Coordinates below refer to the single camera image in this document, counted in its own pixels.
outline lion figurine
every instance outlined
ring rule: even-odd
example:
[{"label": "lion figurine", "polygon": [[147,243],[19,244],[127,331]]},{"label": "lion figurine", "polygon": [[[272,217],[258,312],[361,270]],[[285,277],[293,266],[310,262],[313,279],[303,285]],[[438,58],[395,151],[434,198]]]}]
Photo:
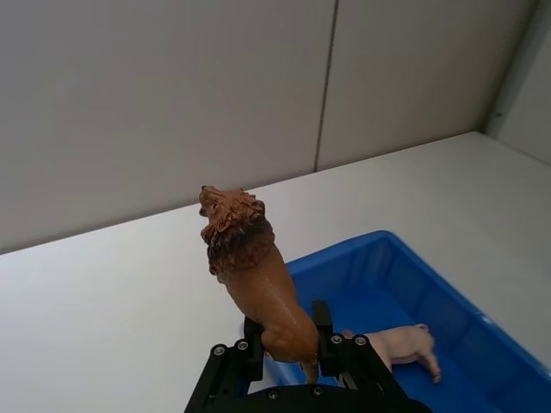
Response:
[{"label": "lion figurine", "polygon": [[274,244],[264,203],[243,189],[201,187],[201,237],[209,271],[238,308],[263,326],[262,344],[276,361],[301,364],[307,383],[318,380],[318,331],[300,308],[293,280]]}]

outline lion head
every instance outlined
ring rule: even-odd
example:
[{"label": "lion head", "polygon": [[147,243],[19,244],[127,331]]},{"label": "lion head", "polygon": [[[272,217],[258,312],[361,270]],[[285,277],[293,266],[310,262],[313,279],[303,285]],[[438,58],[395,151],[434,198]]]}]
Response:
[{"label": "lion head", "polygon": [[256,265],[274,242],[264,203],[255,195],[243,189],[220,191],[203,186],[199,202],[199,214],[208,218],[201,237],[208,245],[211,274],[220,278],[235,267]]}]

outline pink pig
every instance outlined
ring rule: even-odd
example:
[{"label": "pink pig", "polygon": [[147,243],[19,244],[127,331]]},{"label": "pink pig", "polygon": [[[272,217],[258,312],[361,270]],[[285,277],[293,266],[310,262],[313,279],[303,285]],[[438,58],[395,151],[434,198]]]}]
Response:
[{"label": "pink pig", "polygon": [[[352,338],[349,330],[343,331],[346,338]],[[418,361],[433,376],[434,383],[440,381],[440,367],[432,349],[434,338],[425,324],[405,325],[395,329],[364,334],[375,352],[392,372],[392,364],[407,364]]]}]

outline white wall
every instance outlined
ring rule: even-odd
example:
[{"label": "white wall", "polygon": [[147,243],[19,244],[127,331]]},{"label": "white wall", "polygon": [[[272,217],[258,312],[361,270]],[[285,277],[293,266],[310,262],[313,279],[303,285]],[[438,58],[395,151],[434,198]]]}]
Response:
[{"label": "white wall", "polygon": [[313,170],[332,0],[2,0],[0,250]]},{"label": "white wall", "polygon": [[476,129],[532,7],[341,1],[320,167]]},{"label": "white wall", "polygon": [[551,3],[538,10],[532,36],[511,87],[498,102],[491,136],[532,157],[551,163]]}]

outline lion mane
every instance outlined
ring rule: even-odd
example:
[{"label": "lion mane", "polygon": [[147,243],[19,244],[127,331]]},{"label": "lion mane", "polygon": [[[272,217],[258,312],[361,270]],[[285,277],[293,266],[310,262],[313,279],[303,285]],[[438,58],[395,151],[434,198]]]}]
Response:
[{"label": "lion mane", "polygon": [[274,232],[265,217],[265,206],[243,191],[226,193],[217,200],[222,213],[203,228],[209,271],[224,282],[239,268],[252,268],[274,245]]}]

